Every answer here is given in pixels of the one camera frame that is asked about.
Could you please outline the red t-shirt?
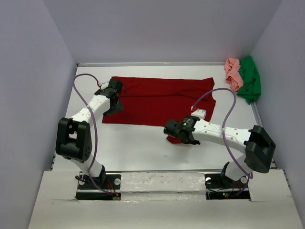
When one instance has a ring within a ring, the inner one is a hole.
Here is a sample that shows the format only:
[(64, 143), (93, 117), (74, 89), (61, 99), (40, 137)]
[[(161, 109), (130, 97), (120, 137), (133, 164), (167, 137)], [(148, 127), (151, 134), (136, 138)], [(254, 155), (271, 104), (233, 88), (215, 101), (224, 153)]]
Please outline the red t-shirt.
[(165, 126), (169, 119), (181, 121), (193, 109), (206, 111), (210, 121), (216, 101), (211, 94), (213, 78), (161, 79), (115, 76), (124, 84), (120, 93), (123, 110), (103, 118), (104, 124)]

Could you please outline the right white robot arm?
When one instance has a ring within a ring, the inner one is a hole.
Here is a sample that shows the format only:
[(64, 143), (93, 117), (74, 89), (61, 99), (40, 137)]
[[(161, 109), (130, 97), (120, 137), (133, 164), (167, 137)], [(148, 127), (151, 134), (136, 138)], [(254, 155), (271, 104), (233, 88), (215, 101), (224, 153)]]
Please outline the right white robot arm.
[(183, 144), (199, 145), (202, 141), (225, 146), (228, 151), (239, 151), (239, 158), (231, 156), (220, 175), (212, 180), (217, 186), (232, 187), (245, 177), (251, 179), (253, 172), (267, 174), (276, 149), (275, 142), (261, 126), (251, 129), (222, 127), (197, 116), (188, 115), (182, 121), (168, 120), (163, 132)]

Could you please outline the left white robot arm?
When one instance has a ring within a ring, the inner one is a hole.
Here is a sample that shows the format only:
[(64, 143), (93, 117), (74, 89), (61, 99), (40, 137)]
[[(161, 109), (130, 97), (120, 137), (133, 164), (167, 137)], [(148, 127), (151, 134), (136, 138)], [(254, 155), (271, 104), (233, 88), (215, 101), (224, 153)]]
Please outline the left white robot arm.
[(61, 118), (58, 122), (56, 138), (56, 154), (73, 162), (82, 172), (77, 177), (81, 182), (89, 182), (94, 188), (102, 188), (106, 181), (105, 167), (96, 160), (97, 156), (97, 121), (113, 113), (123, 110), (119, 94), (124, 84), (110, 79), (108, 85), (102, 86), (92, 99), (70, 118)]

